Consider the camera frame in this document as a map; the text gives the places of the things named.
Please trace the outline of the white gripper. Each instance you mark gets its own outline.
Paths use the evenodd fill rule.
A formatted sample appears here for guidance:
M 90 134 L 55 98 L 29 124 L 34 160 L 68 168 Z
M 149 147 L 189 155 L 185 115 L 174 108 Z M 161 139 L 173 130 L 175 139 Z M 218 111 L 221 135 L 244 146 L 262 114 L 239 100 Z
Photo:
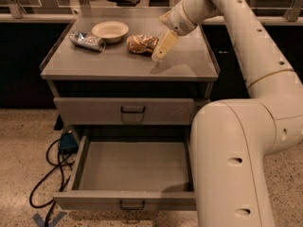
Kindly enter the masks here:
M 162 60 L 178 44 L 179 36 L 186 36 L 197 27 L 187 17 L 183 2 L 161 15 L 159 21 L 171 30 L 164 34 L 154 48 L 151 55 L 153 61 Z

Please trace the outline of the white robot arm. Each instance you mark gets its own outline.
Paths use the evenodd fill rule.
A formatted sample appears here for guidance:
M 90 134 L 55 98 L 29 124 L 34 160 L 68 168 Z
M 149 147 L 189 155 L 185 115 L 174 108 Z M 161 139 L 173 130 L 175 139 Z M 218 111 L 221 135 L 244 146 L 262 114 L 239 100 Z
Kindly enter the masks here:
M 199 227 L 275 227 L 263 158 L 303 139 L 303 84 L 245 0 L 182 0 L 162 16 L 168 32 L 152 53 L 221 15 L 248 90 L 194 117 L 189 156 Z

